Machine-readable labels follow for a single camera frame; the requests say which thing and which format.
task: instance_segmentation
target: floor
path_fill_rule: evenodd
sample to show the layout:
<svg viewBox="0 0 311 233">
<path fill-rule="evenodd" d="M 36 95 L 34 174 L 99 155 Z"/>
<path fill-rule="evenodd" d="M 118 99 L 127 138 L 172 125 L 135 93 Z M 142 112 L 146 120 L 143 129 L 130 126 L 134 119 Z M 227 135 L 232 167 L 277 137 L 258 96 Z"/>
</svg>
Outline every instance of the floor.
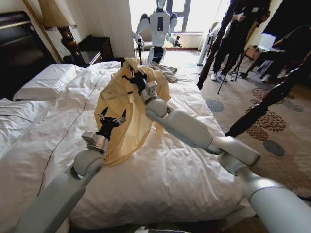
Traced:
<svg viewBox="0 0 311 233">
<path fill-rule="evenodd" d="M 143 63 L 146 63 L 147 56 L 147 51 L 142 53 Z M 196 65 L 198 56 L 198 51 L 167 51 L 162 63 L 186 72 L 190 79 L 197 81 L 202 69 Z M 250 64 L 251 61 L 245 58 L 240 71 L 246 70 Z M 211 71 L 201 93 L 224 132 L 282 81 L 262 83 L 258 73 L 250 72 L 248 79 L 226 82 L 217 94 L 220 83 L 212 81 L 210 75 Z M 298 84 L 288 97 L 271 106 L 265 116 L 237 137 L 262 155 L 252 169 L 254 172 L 273 178 L 305 197 L 311 196 L 310 114 L 311 90 Z M 225 232 L 259 233 L 266 230 L 258 218 L 251 218 Z"/>
</svg>

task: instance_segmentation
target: yellow cloth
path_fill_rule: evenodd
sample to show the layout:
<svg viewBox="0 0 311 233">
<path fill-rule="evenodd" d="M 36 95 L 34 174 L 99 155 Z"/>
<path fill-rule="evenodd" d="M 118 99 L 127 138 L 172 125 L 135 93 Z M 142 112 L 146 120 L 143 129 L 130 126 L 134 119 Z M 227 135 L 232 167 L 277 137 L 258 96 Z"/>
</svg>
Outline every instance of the yellow cloth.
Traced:
<svg viewBox="0 0 311 233">
<path fill-rule="evenodd" d="M 131 77 L 129 64 L 138 71 L 138 60 L 126 58 L 123 67 L 111 75 L 108 86 L 100 93 L 95 110 L 95 118 L 98 130 L 101 128 L 99 114 L 108 107 L 105 117 L 121 117 L 126 109 L 126 122 L 115 127 L 111 132 L 110 141 L 105 152 L 105 165 L 116 165 L 128 159 L 137 151 L 146 140 L 151 128 L 152 121 L 145 115 L 145 105 L 138 93 L 138 88 L 131 84 L 125 75 Z M 163 73 L 159 70 L 152 70 L 148 67 L 141 67 L 147 74 L 147 82 L 155 80 L 158 84 L 157 94 L 164 101 L 170 98 L 169 86 Z"/>
</svg>

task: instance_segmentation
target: white pillow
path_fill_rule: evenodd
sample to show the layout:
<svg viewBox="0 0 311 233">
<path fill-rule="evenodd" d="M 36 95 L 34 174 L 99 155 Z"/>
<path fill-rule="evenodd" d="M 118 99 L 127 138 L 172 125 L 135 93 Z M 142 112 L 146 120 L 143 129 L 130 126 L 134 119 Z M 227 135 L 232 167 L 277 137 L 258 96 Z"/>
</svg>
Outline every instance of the white pillow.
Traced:
<svg viewBox="0 0 311 233">
<path fill-rule="evenodd" d="M 48 106 L 47 101 L 0 100 L 0 159 Z"/>
<path fill-rule="evenodd" d="M 13 100 L 54 100 L 81 70 L 73 64 L 51 64 L 16 92 Z"/>
</svg>

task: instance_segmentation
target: humanoid robot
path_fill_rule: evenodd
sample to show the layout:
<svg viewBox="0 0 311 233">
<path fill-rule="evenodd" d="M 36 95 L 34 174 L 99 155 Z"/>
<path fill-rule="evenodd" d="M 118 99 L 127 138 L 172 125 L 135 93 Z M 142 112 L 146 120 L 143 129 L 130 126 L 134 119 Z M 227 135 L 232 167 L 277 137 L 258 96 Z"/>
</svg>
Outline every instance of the humanoid robot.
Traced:
<svg viewBox="0 0 311 233">
<path fill-rule="evenodd" d="M 249 203 L 270 233 L 310 233 L 311 208 L 282 184 L 253 173 L 260 155 L 233 137 L 213 136 L 208 126 L 186 112 L 173 109 L 157 97 L 155 81 L 131 68 L 130 83 L 137 86 L 146 116 L 187 145 L 201 148 L 218 158 L 220 165 L 237 175 Z M 77 154 L 73 164 L 59 174 L 22 214 L 16 233 L 54 233 L 83 196 L 87 184 L 102 169 L 111 131 L 126 120 L 126 111 L 118 119 L 100 114 L 102 127 L 96 133 L 85 132 L 87 150 Z"/>
<path fill-rule="evenodd" d="M 165 38 L 172 43 L 174 47 L 181 46 L 178 41 L 179 37 L 177 37 L 177 39 L 172 37 L 174 28 L 177 25 L 177 14 L 169 15 L 163 10 L 165 0 L 156 0 L 156 4 L 156 10 L 150 16 L 143 14 L 137 26 L 136 33 L 132 32 L 132 36 L 138 44 L 138 48 L 144 50 L 144 41 L 140 33 L 145 28 L 150 27 L 152 47 L 148 55 L 148 64 L 152 61 L 157 63 L 162 61 L 166 52 L 164 47 Z"/>
</svg>

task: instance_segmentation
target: dark wooden headboard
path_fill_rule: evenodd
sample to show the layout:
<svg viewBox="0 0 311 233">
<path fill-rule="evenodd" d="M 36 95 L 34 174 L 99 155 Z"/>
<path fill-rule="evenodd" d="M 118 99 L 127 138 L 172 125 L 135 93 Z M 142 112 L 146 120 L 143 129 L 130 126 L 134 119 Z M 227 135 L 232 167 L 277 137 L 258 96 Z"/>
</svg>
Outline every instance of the dark wooden headboard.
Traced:
<svg viewBox="0 0 311 233">
<path fill-rule="evenodd" d="M 0 14 L 0 99 L 13 95 L 55 60 L 24 11 Z"/>
</svg>

